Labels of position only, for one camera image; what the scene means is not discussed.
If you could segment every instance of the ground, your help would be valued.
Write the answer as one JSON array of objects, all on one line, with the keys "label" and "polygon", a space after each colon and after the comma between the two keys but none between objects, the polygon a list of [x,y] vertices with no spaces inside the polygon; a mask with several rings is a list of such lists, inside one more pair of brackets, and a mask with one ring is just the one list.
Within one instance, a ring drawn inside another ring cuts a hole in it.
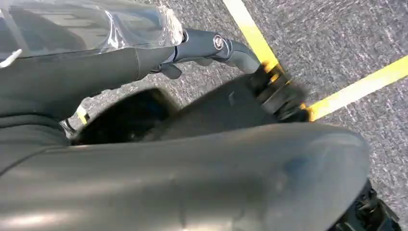
[{"label": "ground", "polygon": [[[244,42],[221,0],[141,0],[175,10],[185,27]],[[407,0],[245,0],[287,72],[310,92],[329,96],[408,54]],[[178,80],[148,76],[83,102],[95,115],[117,99],[152,86],[187,105],[240,72],[222,64],[183,64]],[[371,179],[408,228],[408,78],[320,119],[361,133],[372,148]]]}]

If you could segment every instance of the yellow painted line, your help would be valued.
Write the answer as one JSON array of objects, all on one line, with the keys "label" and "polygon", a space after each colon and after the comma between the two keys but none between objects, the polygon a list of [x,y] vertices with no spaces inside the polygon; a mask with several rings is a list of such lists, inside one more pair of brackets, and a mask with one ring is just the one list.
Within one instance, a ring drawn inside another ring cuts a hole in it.
[{"label": "yellow painted line", "polygon": [[273,54],[244,3],[241,0],[223,1],[258,60],[261,63],[266,64],[265,70],[267,72],[271,71],[276,65],[278,65],[278,59]]},{"label": "yellow painted line", "polygon": [[408,55],[308,107],[315,121],[408,76]]},{"label": "yellow painted line", "polygon": [[88,113],[87,113],[87,111],[85,110],[85,108],[83,108],[81,105],[76,109],[76,114],[78,115],[78,117],[79,117],[79,119],[81,120],[81,122],[83,123],[83,124],[87,124],[87,122],[88,122],[88,120],[87,120],[87,117],[88,117]]},{"label": "yellow painted line", "polygon": [[[223,1],[259,61],[267,64],[266,71],[269,72],[276,65],[281,69],[278,59],[273,54],[242,0]],[[322,118],[406,76],[408,76],[408,56],[308,107],[307,110],[311,116],[310,121]]]}]

